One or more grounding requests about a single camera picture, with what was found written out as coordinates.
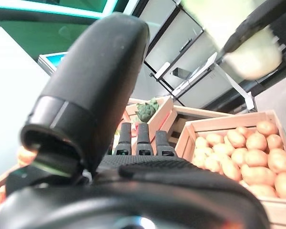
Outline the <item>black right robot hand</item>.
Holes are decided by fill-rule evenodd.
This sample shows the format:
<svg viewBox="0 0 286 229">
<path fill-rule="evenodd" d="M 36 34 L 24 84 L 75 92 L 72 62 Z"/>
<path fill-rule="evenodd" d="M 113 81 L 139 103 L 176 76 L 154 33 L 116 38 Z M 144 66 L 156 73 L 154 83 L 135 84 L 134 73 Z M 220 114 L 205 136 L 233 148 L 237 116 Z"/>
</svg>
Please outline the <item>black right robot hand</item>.
<svg viewBox="0 0 286 229">
<path fill-rule="evenodd" d="M 236 52 L 262 52 L 274 48 L 273 38 L 286 43 L 286 0 L 265 0 L 235 29 L 221 49 L 221 56 Z"/>
</svg>

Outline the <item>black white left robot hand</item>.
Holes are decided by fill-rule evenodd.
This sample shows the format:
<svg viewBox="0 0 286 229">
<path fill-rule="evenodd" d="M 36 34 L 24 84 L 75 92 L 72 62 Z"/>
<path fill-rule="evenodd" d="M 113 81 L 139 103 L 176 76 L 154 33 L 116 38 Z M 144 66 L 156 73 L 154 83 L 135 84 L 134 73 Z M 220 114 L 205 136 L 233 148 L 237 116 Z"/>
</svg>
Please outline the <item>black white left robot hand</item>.
<svg viewBox="0 0 286 229">
<path fill-rule="evenodd" d="M 89 26 L 45 85 L 20 132 L 36 152 L 6 179 L 0 229 L 268 229 L 260 201 L 176 156 L 109 156 L 149 42 L 141 19 Z"/>
</svg>

